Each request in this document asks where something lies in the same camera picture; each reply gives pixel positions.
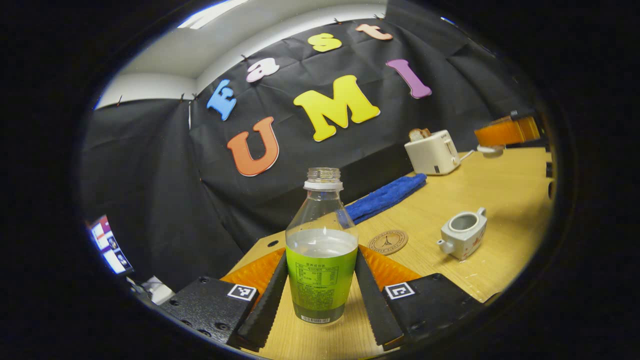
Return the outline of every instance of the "computer screen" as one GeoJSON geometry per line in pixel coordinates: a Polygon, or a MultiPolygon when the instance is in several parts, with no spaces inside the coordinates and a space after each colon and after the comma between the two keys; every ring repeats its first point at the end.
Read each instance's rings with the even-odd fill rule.
{"type": "Polygon", "coordinates": [[[89,226],[91,236],[106,263],[116,274],[133,272],[129,260],[124,256],[120,245],[116,241],[107,215],[103,215],[89,226]]]}

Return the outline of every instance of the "white toaster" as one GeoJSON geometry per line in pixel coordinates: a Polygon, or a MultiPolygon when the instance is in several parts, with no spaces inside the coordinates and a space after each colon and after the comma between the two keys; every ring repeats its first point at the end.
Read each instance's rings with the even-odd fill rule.
{"type": "Polygon", "coordinates": [[[416,173],[444,175],[460,165],[460,156],[447,130],[404,145],[416,173]]]}

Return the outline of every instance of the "ceiling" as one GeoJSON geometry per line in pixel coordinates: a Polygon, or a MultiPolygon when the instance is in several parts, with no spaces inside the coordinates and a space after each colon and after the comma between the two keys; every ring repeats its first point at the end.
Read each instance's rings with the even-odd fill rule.
{"type": "Polygon", "coordinates": [[[329,6],[386,2],[387,0],[249,0],[200,29],[176,28],[165,34],[135,57],[120,74],[151,72],[195,79],[235,45],[279,22],[329,6]]]}

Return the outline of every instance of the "cork coaster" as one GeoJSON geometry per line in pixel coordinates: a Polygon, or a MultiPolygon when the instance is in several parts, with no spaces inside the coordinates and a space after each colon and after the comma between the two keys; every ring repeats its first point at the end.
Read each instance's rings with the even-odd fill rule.
{"type": "Polygon", "coordinates": [[[409,236],[402,230],[389,230],[369,242],[369,248],[383,255],[390,255],[406,245],[409,236]]]}

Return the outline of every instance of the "plastic bottle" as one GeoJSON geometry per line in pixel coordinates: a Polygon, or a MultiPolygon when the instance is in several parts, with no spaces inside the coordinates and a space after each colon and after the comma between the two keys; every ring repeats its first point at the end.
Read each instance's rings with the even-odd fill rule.
{"type": "Polygon", "coordinates": [[[310,168],[307,199],[289,224],[287,267],[296,316],[332,323],[344,313],[358,248],[358,232],[339,192],[340,170],[310,168]]]}

